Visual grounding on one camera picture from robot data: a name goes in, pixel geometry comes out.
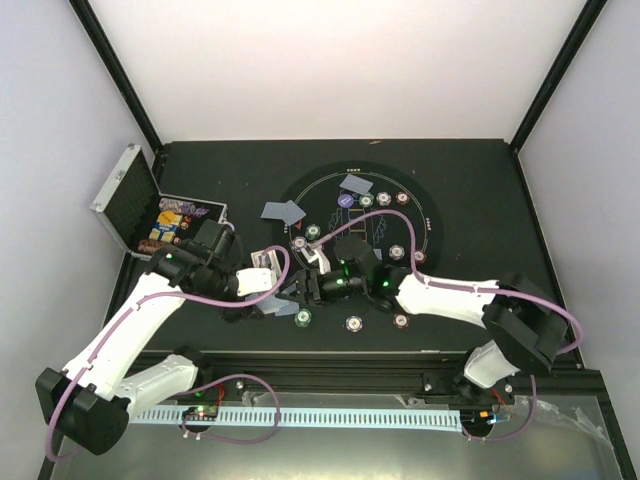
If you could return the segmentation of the green poker chip stack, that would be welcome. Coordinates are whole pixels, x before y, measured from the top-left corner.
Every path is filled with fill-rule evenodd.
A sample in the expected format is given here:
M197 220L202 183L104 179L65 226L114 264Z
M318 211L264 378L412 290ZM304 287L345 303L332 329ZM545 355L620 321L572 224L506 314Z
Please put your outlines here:
M294 322L297 327L305 328L311 324L312 318L313 315L308 309L300 308L294 316Z

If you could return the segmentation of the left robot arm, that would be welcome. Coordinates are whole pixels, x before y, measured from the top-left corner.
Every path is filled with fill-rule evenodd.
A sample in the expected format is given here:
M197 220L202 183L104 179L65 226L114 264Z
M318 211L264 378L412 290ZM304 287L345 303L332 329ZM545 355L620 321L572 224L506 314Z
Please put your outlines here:
M89 345L61 370L47 368L39 375L35 388L50 460L60 458L53 450L56 433L101 455L119 441L131 419L149 408L178 393L202 399L213 391L213 372L183 354L171 354L133 376L127 372L186 301L242 309L251 306L250 295L274 288L277 275L266 261L236 270L226 266L234 240L229 225L208 220L194 238L162 246Z

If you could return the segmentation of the purple round button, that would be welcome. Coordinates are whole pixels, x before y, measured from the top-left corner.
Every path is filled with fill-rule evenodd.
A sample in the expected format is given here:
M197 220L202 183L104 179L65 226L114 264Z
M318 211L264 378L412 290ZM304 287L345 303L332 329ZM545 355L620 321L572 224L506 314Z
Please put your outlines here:
M355 204L355 199L350 194L341 194L337 199L340 208L350 209Z

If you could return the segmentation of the red brown poker chip stack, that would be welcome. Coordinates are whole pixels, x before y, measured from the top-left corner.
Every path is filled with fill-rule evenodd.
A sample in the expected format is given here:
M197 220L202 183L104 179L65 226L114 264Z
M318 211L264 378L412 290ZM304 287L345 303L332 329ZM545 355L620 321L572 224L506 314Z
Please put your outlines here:
M393 324L398 329L404 329L409 326L409 318L404 314L395 314Z

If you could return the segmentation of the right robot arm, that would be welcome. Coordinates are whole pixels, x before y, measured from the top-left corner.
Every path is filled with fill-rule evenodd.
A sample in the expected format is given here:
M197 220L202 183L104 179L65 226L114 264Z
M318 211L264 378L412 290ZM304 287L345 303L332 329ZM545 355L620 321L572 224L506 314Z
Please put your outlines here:
M428 277L380 259L363 239L349 235L334 248L338 268L320 251L303 248L311 268L284 283L279 298L301 305L328 305L362 296L407 323L431 315L470 324L489 340L464 356L456 373L442 381L444 395L479 402L500 381L525 373L548 373L568 329L557 305L521 275L505 281L464 282Z

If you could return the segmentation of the blue playing card deck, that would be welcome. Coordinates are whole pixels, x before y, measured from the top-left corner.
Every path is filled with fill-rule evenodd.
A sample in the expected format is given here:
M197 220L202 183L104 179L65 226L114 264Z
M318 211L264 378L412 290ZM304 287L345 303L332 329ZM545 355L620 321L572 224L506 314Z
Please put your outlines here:
M283 299L270 296L258 302L256 306L265 315L274 315L276 317L295 315L298 310L281 310L280 307L283 304Z

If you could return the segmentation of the blue white poker chip stack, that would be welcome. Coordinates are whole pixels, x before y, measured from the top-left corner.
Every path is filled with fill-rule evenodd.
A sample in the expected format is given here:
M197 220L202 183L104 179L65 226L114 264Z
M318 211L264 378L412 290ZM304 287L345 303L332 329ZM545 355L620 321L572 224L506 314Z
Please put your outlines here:
M363 320L358 316L350 316L345 320L345 328L352 333L359 332L363 328Z

